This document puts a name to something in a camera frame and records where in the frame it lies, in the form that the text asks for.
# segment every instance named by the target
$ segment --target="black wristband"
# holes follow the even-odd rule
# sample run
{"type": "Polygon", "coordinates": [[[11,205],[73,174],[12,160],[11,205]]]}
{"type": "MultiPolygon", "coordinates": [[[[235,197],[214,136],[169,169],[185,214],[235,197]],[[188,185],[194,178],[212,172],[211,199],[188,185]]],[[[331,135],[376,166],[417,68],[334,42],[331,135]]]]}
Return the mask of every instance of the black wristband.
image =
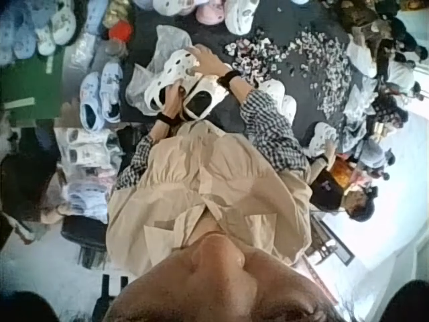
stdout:
{"type": "Polygon", "coordinates": [[[156,119],[159,119],[161,122],[164,122],[165,124],[168,124],[169,126],[175,126],[180,123],[179,119],[172,119],[171,117],[168,117],[167,115],[163,114],[162,112],[159,112],[156,115],[156,119]]]}
{"type": "Polygon", "coordinates": [[[222,86],[224,89],[227,89],[229,91],[230,90],[229,83],[236,76],[241,76],[241,73],[238,70],[231,70],[224,76],[219,77],[217,82],[220,86],[222,86]]]}
{"type": "Polygon", "coordinates": [[[318,159],[323,159],[326,162],[326,164],[329,164],[329,160],[328,160],[328,158],[324,154],[319,155],[317,158],[318,159]]]}

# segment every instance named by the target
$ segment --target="plaid sleeve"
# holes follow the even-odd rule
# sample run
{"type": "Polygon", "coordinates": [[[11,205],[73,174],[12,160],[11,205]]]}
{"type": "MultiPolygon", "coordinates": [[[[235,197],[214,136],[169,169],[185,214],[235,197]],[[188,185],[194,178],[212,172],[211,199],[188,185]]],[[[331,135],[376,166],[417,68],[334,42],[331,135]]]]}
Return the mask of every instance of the plaid sleeve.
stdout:
{"type": "Polygon", "coordinates": [[[138,143],[131,163],[124,171],[118,176],[115,190],[129,188],[135,186],[143,173],[147,169],[147,159],[149,158],[149,152],[154,146],[154,141],[150,136],[144,136],[138,143]]]}
{"type": "Polygon", "coordinates": [[[289,121],[281,115],[276,103],[263,91],[251,91],[241,107],[246,124],[245,134],[276,172],[308,170],[309,164],[289,121]]]}

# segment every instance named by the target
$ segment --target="nose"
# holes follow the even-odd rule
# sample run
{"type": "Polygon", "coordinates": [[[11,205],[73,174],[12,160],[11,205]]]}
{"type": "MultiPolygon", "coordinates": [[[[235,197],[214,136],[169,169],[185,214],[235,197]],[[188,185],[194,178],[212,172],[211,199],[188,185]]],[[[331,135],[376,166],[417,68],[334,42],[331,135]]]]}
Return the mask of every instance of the nose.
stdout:
{"type": "Polygon", "coordinates": [[[192,263],[203,321],[236,321],[249,314],[256,281],[244,270],[245,254],[229,237],[206,236],[195,249],[192,263]]]}

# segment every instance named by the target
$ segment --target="hand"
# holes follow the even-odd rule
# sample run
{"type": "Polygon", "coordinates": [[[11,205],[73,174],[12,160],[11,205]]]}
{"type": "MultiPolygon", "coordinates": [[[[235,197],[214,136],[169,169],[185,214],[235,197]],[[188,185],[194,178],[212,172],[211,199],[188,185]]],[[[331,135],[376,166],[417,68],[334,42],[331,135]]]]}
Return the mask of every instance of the hand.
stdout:
{"type": "Polygon", "coordinates": [[[183,109],[184,90],[181,84],[182,80],[177,80],[173,85],[166,87],[166,106],[162,113],[171,119],[176,118],[183,109]]]}
{"type": "Polygon", "coordinates": [[[336,151],[336,143],[331,139],[326,140],[324,144],[324,154],[328,158],[328,160],[334,157],[335,151],[336,151]]]}
{"type": "Polygon", "coordinates": [[[195,66],[192,72],[200,72],[204,76],[216,75],[222,77],[231,70],[206,46],[195,45],[195,47],[189,47],[186,50],[194,55],[200,63],[200,66],[195,66]]]}

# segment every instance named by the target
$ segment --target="green mat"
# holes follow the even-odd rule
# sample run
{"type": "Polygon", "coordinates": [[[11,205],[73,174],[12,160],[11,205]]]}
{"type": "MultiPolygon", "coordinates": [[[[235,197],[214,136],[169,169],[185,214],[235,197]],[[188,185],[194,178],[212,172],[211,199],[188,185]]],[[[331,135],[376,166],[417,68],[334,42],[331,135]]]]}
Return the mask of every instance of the green mat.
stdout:
{"type": "Polygon", "coordinates": [[[1,102],[12,124],[58,116],[63,57],[64,48],[58,48],[53,58],[35,55],[1,70],[1,102]]]}

